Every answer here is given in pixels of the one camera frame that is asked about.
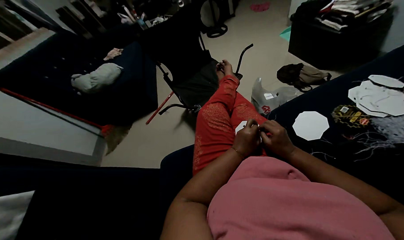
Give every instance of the hand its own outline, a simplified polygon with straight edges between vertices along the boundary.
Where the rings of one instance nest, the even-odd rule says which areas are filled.
[[[217,71],[219,71],[219,70],[222,71],[224,73],[224,75],[234,76],[233,69],[232,69],[230,62],[228,62],[225,59],[222,62],[217,64]]]
[[[248,120],[245,127],[236,133],[232,148],[242,157],[249,156],[260,144],[258,124],[254,119]]]
[[[288,137],[285,128],[276,121],[266,121],[260,126],[260,129],[263,144],[273,153],[278,154],[283,158],[287,158],[295,149],[297,149]]]

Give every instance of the pink cloth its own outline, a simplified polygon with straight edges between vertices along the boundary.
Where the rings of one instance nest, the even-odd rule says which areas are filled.
[[[353,195],[270,157],[242,162],[212,199],[207,221],[215,239],[394,239]]]
[[[270,7],[270,2],[262,3],[262,4],[251,4],[249,8],[254,12],[263,12],[268,10]]]

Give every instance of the red patterned leggings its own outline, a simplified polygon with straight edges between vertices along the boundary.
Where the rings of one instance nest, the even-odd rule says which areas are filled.
[[[235,128],[248,119],[258,124],[267,119],[241,94],[236,92],[237,79],[227,75],[220,80],[218,90],[199,111],[196,120],[193,175],[214,161],[233,145]],[[266,156],[260,152],[257,156]]]

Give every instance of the cushion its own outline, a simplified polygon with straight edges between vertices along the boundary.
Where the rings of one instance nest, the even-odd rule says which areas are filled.
[[[114,83],[122,69],[114,63],[105,63],[90,74],[72,75],[71,85],[86,94],[96,93]]]

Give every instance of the white paper octagon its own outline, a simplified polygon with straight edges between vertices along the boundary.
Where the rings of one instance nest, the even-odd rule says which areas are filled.
[[[293,124],[295,134],[308,141],[320,139],[329,128],[328,120],[318,112],[302,112]]]

